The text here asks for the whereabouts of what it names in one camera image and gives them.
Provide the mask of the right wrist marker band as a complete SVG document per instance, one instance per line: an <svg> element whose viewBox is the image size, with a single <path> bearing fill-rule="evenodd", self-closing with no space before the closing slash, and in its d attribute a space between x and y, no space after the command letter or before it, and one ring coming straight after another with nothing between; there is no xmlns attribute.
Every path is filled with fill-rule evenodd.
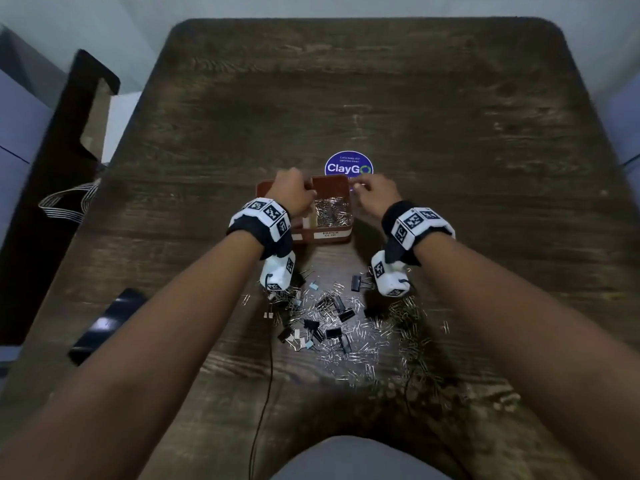
<svg viewBox="0 0 640 480"><path fill-rule="evenodd" d="M430 233L440 232L456 238L453 227L433 209L416 207L408 200L392 204L383 215L381 225L388 238L383 259L386 264L401 262L420 266L413 249Z"/></svg>

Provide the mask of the person's left hand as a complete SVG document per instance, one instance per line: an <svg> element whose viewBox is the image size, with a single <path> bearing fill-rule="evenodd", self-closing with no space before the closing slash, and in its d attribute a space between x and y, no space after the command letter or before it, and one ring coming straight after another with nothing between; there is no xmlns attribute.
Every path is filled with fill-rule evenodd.
<svg viewBox="0 0 640 480"><path fill-rule="evenodd" d="M306 181L303 172L298 168L279 170L270 189L266 193L266 198L280 204L281 207L288 211L291 218L298 218L299 182L302 180Z"/></svg>

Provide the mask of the round blue sticker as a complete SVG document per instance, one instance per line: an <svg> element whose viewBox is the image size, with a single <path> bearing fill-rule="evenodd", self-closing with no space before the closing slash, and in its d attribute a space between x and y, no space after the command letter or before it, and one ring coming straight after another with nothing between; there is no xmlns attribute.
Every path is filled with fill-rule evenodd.
<svg viewBox="0 0 640 480"><path fill-rule="evenodd" d="M374 166L370 158L361 152L343 150L335 153L324 165L324 175L344 175L354 178L361 174L372 174Z"/></svg>

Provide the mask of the wrist marker band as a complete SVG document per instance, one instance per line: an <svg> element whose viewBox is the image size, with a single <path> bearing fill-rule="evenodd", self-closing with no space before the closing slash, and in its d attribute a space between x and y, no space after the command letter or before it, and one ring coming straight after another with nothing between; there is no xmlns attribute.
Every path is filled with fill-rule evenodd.
<svg viewBox="0 0 640 480"><path fill-rule="evenodd" d="M413 249L430 233L440 232L456 238L453 227L433 209L416 207L408 200L392 204L383 215L381 225L388 238L383 259L386 264L401 262L420 266Z"/></svg>
<svg viewBox="0 0 640 480"><path fill-rule="evenodd" d="M292 252L290 215L275 200L255 198L247 202L231 218L226 235L240 230L252 234L263 246L261 260L284 258Z"/></svg>

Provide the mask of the person's right forearm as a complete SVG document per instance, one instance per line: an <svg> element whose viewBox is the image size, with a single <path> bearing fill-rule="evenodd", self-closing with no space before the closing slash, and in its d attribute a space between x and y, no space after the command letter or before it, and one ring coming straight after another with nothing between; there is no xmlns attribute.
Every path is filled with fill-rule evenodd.
<svg viewBox="0 0 640 480"><path fill-rule="evenodd" d="M640 480L640 354L446 233L413 250L549 432L597 478Z"/></svg>

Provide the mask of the person's grey clothing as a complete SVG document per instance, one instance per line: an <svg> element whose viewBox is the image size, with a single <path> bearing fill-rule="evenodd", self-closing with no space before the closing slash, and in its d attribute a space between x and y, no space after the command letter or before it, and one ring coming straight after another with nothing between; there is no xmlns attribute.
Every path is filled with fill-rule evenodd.
<svg viewBox="0 0 640 480"><path fill-rule="evenodd" d="M452 480L438 469L372 439L333 436L299 453L270 480Z"/></svg>

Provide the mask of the heap of boxed paper clips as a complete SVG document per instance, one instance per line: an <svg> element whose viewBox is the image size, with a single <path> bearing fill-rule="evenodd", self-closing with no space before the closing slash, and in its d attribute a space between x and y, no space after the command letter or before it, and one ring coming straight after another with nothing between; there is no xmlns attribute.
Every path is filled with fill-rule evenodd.
<svg viewBox="0 0 640 480"><path fill-rule="evenodd" d="M317 199L314 201L317 227L343 227L353 224L351 204L345 197Z"/></svg>

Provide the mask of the person's left forearm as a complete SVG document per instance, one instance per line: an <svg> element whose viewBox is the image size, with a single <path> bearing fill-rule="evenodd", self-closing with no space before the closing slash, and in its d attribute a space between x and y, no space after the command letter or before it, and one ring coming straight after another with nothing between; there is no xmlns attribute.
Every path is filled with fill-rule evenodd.
<svg viewBox="0 0 640 480"><path fill-rule="evenodd" d="M135 480L263 252L227 235L144 304L0 451L0 480Z"/></svg>

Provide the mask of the brown compartment box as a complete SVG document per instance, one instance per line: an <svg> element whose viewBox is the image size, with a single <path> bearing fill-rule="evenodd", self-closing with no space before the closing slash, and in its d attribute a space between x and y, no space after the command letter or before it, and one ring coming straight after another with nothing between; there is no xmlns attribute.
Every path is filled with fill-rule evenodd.
<svg viewBox="0 0 640 480"><path fill-rule="evenodd" d="M349 180L344 175L315 176L307 180L308 186L316 191L316 200L334 196L345 197L351 202ZM343 227L318 228L316 224L316 210L314 204L308 217L298 217L292 220L292 240L295 244L329 244L348 242L351 238L353 224Z"/></svg>

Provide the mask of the person's right hand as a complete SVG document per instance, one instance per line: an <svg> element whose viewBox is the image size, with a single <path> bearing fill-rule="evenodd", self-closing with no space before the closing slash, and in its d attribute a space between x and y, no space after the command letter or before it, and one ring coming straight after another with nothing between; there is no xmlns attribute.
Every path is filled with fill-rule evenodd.
<svg viewBox="0 0 640 480"><path fill-rule="evenodd" d="M403 200L396 183L384 175L371 175L371 203L369 209L364 209L368 214L382 220L388 209Z"/></svg>

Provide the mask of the scattered pile of silver paper clips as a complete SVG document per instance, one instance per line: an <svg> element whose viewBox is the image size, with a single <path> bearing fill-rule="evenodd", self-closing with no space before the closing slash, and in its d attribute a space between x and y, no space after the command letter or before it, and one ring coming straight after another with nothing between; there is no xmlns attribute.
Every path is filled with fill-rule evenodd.
<svg viewBox="0 0 640 480"><path fill-rule="evenodd" d="M318 274L308 270L308 281L322 289L335 283L344 286L342 298L356 306L356 318L346 325L351 332L354 355L344 356L337 349L329 354L314 350L296 352L276 339L279 327L264 317L268 308L266 291L257 279L251 280L241 293L239 309L254 308L259 323L266 325L268 373L295 384L331 382L348 387L377 385L386 380L405 383L441 384L443 373L437 371L436 343L451 332L450 321L429 310L418 291L411 288L403 298L382 298L373 290L371 276L364 285L351 288L349 274Z"/></svg>

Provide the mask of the black phone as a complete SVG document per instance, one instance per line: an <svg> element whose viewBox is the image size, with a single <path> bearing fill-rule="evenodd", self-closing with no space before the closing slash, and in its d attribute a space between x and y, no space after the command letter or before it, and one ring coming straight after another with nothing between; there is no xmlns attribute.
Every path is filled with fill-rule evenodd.
<svg viewBox="0 0 640 480"><path fill-rule="evenodd" d="M70 348L67 356L71 363L80 366L85 362L146 302L140 291L124 289Z"/></svg>

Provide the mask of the group of black binder clips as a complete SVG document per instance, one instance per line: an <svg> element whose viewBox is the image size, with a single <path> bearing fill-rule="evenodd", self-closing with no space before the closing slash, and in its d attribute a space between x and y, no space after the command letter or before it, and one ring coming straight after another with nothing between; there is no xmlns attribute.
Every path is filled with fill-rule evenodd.
<svg viewBox="0 0 640 480"><path fill-rule="evenodd" d="M293 273L289 282L277 280L275 272L260 279L266 291L268 308L264 317L279 327L276 339L296 352L314 350L329 354L337 349L342 355L354 355L351 332L346 325L356 318L357 307L342 298L344 286L335 283L322 289L308 281L310 273Z"/></svg>

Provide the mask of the black chair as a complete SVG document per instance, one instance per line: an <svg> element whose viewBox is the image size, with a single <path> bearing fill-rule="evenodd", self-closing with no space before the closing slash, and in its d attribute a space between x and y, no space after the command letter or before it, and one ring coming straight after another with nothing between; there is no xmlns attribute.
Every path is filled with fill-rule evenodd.
<svg viewBox="0 0 640 480"><path fill-rule="evenodd" d="M0 247L0 346L24 342L76 233L77 224L46 216L39 204L96 177L98 160L81 137L100 82L118 94L118 76L78 50Z"/></svg>

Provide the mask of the left wrist marker band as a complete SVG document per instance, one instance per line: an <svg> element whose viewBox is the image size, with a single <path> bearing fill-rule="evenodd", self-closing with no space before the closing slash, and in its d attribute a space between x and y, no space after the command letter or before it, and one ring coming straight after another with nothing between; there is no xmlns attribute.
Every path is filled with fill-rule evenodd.
<svg viewBox="0 0 640 480"><path fill-rule="evenodd" d="M226 235L240 230L252 234L263 246L261 260L284 258L292 252L290 215L275 200L255 198L247 202L231 218Z"/></svg>

